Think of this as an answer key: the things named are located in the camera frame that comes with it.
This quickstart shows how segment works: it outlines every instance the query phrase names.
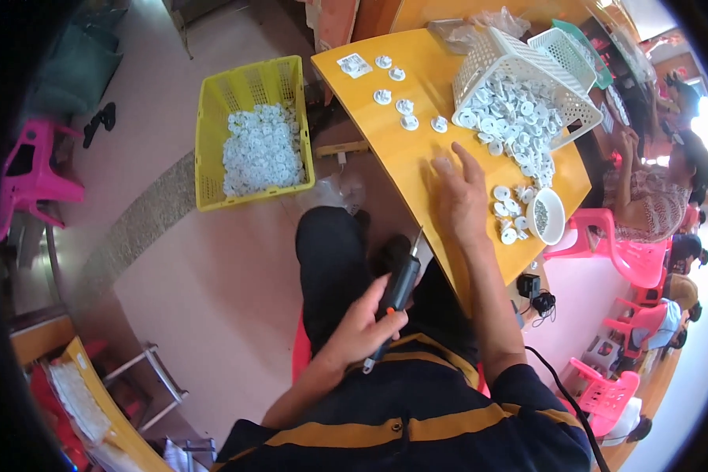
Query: red chair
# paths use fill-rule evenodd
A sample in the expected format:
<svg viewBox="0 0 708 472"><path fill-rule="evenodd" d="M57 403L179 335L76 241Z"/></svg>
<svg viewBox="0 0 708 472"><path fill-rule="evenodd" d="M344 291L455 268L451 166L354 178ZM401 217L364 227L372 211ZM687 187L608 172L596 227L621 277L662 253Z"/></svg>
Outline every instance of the red chair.
<svg viewBox="0 0 708 472"><path fill-rule="evenodd" d="M55 131L76 137L83 136L70 127L59 126L47 120L30 119L21 130L16 146L5 161L0 183L0 241L8 234L15 210L29 212L46 223L65 228L63 222L37 208L38 200L84 201L83 186L56 175L50 168ZM27 174L9 176L10 165L22 147L28 147L32 151L31 170Z"/></svg>
<svg viewBox="0 0 708 472"><path fill-rule="evenodd" d="M666 241L642 244L617 241L614 235L614 215L607 208L580 208L570 220L577 228L577 241L571 248L543 253L552 258L610 258L616 270L633 285L655 287L661 279L661 269L666 253ZM606 237L598 241L595 252L590 250L588 226L597 226Z"/></svg>
<svg viewBox="0 0 708 472"><path fill-rule="evenodd" d="M647 307L654 307L658 305L658 302L664 297L664 283L666 283L667 274L668 270L663 267L661 269L661 280L659 280L658 285L653 288L632 286L635 290L634 302L638 305Z"/></svg>
<svg viewBox="0 0 708 472"><path fill-rule="evenodd" d="M640 376L632 371L624 371L617 381L611 381L575 357L569 363L579 371L579 377L588 383L577 404L582 411L590 413L587 422L593 429L593 435L605 436L614 429L627 403L637 392ZM576 418L574 407L569 402L562 403Z"/></svg>
<svg viewBox="0 0 708 472"><path fill-rule="evenodd" d="M661 323L663 323L664 318L666 318L668 304L662 303L655 307L640 307L639 305L635 305L634 303L626 301L623 298L617 297L616 300L622 302L627 307L633 308L635 313L631 318L625 316L620 316L619 319L606 318L603 320L603 324L624 334L624 355L626 357L636 359L637 357L640 357L642 351L631 350L629 348L632 329L647 329L649 333L644 339L650 339L661 328Z"/></svg>
<svg viewBox="0 0 708 472"><path fill-rule="evenodd" d="M300 375L302 375L304 369L306 369L306 367L310 364L311 360L312 345L310 344L310 339L306 336L306 332L304 331L302 316L299 316L297 334L293 339L293 351L291 352L291 382L293 384L296 383L297 379ZM477 373L479 375L477 391L490 398L491 391L488 388L488 384L485 382L485 373L482 371L481 363L477 364Z"/></svg>

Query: finger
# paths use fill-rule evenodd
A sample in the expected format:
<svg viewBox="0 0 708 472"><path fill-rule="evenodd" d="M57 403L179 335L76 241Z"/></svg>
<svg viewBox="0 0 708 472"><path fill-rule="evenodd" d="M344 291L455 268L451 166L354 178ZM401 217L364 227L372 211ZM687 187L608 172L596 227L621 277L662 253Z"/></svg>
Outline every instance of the finger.
<svg viewBox="0 0 708 472"><path fill-rule="evenodd" d="M375 310L378 309L380 298L383 297L383 293L386 291L388 278L390 278L390 274L376 278L365 291L365 294L362 297L359 297L357 303L359 303L363 308L366 308L368 311L375 313Z"/></svg>
<svg viewBox="0 0 708 472"><path fill-rule="evenodd" d="M368 327L369 341L375 346L382 345L389 337L396 335L398 330L409 321L405 311L394 311Z"/></svg>
<svg viewBox="0 0 708 472"><path fill-rule="evenodd" d="M466 185L464 177L456 172L453 162L449 161L445 156L438 156L431 162L433 168L441 177L441 182L452 193L460 194L462 188Z"/></svg>
<svg viewBox="0 0 708 472"><path fill-rule="evenodd" d="M464 168L464 178L470 184L477 184L485 181L485 173L482 171L477 160L464 149L461 144L454 141L451 149L459 156L461 166Z"/></svg>

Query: black pants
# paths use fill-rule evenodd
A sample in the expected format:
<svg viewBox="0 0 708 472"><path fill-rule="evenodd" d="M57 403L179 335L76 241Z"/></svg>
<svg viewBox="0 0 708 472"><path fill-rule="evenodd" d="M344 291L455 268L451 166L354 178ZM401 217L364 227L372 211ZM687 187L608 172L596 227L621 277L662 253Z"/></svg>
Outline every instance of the black pants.
<svg viewBox="0 0 708 472"><path fill-rule="evenodd" d="M362 228L343 208L318 207L305 213L297 228L296 246L304 329L314 356L374 278L368 269ZM409 323L401 335L422 332L476 365L477 345L470 320L435 260L428 264L412 297L415 303L407 311Z"/></svg>

